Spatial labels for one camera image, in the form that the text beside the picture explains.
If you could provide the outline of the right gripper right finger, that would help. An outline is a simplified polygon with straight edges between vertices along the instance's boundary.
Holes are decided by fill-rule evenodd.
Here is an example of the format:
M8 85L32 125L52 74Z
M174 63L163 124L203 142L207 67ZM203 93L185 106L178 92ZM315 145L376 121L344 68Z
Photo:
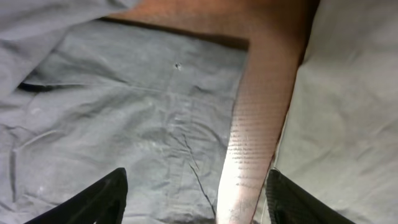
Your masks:
M354 224L275 169L266 180L266 198L272 224Z

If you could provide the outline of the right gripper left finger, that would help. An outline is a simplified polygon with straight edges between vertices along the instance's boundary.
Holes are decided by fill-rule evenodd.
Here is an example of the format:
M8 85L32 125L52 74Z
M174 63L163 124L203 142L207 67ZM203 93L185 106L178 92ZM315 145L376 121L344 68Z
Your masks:
M120 167L26 224L121 224L127 191L126 170Z

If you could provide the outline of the grey shorts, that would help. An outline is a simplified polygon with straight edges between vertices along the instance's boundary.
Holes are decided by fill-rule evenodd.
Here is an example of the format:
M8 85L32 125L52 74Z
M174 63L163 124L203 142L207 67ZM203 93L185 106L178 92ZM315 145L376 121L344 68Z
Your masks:
M1 2L1 222L122 167L124 223L214 223L246 52L105 16L134 1Z

